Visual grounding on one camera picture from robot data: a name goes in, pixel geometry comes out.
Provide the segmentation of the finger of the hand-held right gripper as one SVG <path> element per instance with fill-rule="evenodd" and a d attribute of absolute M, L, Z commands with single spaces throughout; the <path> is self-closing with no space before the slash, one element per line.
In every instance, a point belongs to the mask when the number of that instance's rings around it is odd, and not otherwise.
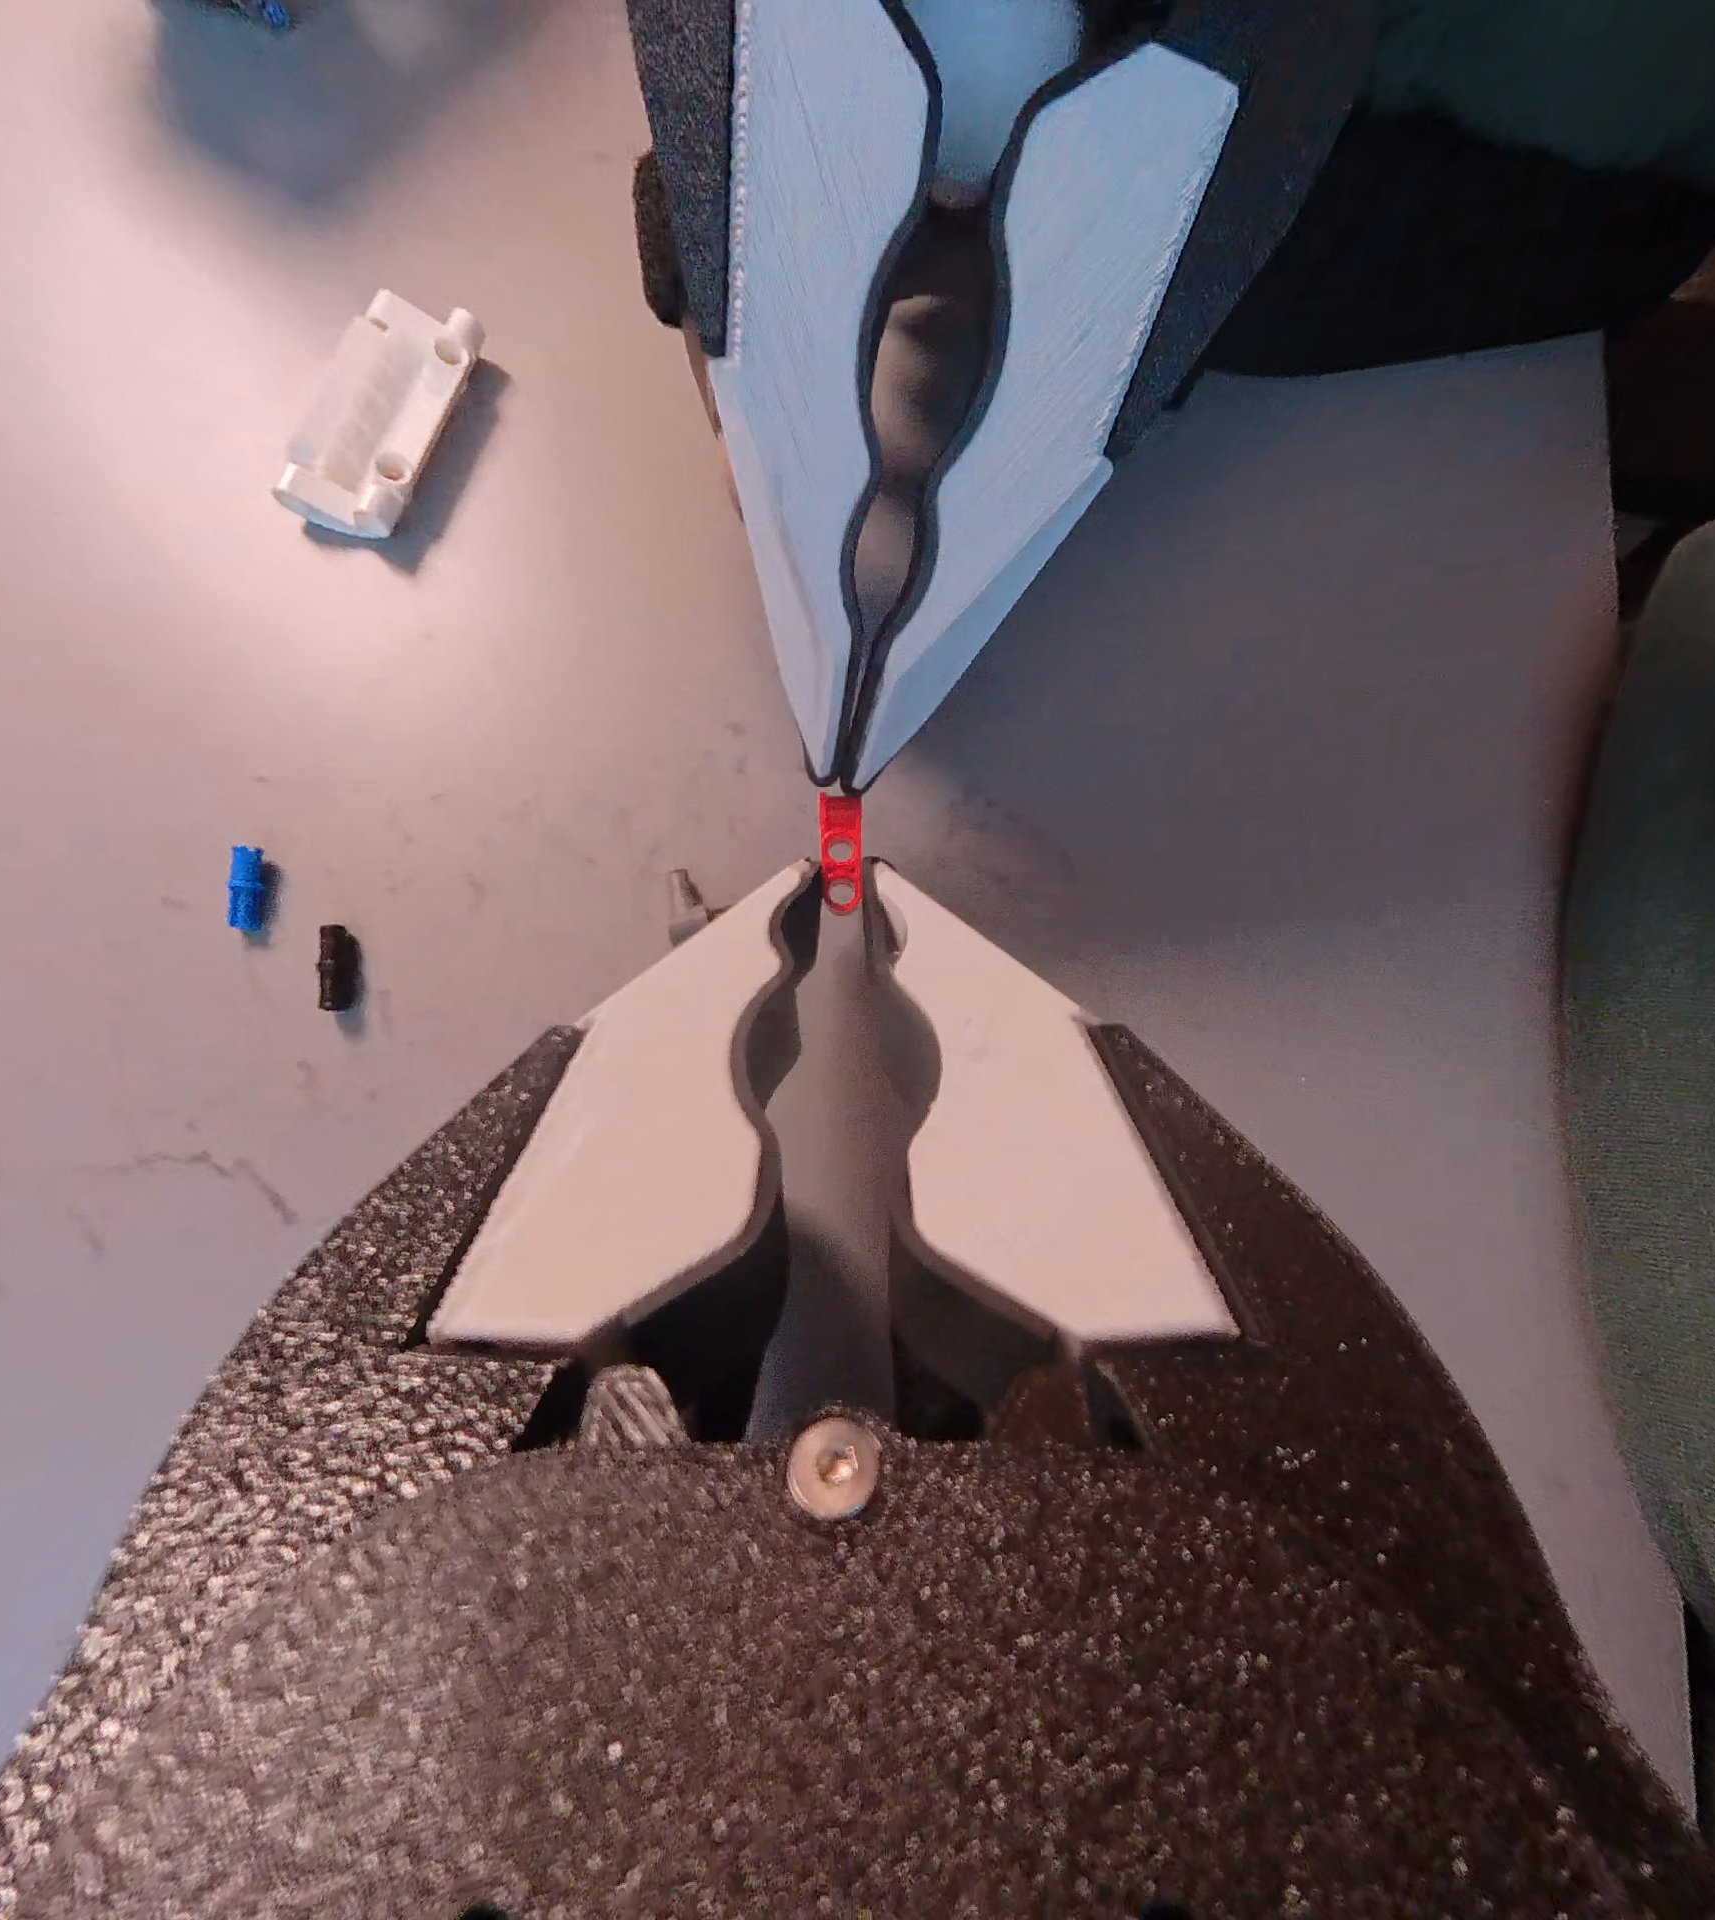
<path fill-rule="evenodd" d="M 990 198 L 988 369 L 872 650 L 852 791 L 932 719 L 1110 482 L 1112 429 L 1238 109 L 1228 76 L 1140 43 L 1020 112 Z"/>
<path fill-rule="evenodd" d="M 838 783 L 862 644 L 856 540 L 878 487 L 882 286 L 932 169 L 936 76 L 898 5 L 738 5 L 726 349 L 716 405 L 780 684 Z"/>

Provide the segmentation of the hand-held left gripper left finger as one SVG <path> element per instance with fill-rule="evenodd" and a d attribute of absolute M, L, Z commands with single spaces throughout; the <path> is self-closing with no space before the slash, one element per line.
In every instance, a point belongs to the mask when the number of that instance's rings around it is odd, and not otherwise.
<path fill-rule="evenodd" d="M 684 1431 L 744 1438 L 786 1303 L 770 1102 L 800 1051 L 820 868 L 784 867 L 556 1041 L 568 1060 L 431 1305 L 431 1345 L 654 1373 Z"/>

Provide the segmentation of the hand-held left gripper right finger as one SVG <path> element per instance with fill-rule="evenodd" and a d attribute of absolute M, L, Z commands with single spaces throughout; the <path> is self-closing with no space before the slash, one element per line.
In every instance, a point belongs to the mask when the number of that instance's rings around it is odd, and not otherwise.
<path fill-rule="evenodd" d="M 884 860 L 870 975 L 910 1112 L 890 1242 L 902 1425 L 990 1425 L 1034 1374 L 1240 1341 L 1110 1066 L 1116 1030 Z"/>

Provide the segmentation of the person's right forearm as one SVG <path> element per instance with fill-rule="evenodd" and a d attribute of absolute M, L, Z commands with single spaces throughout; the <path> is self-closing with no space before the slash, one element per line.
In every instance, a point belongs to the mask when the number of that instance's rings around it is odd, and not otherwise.
<path fill-rule="evenodd" d="M 1366 84 L 1208 372 L 1632 326 L 1715 248 L 1715 3 L 1382 5 Z"/>

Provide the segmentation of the white toy panel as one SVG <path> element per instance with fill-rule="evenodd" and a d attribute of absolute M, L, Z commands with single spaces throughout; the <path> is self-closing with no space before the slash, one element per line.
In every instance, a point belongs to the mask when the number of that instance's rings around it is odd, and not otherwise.
<path fill-rule="evenodd" d="M 485 344 L 487 329 L 473 311 L 457 306 L 441 318 L 379 293 L 347 326 L 273 498 L 329 532 L 389 540 Z"/>

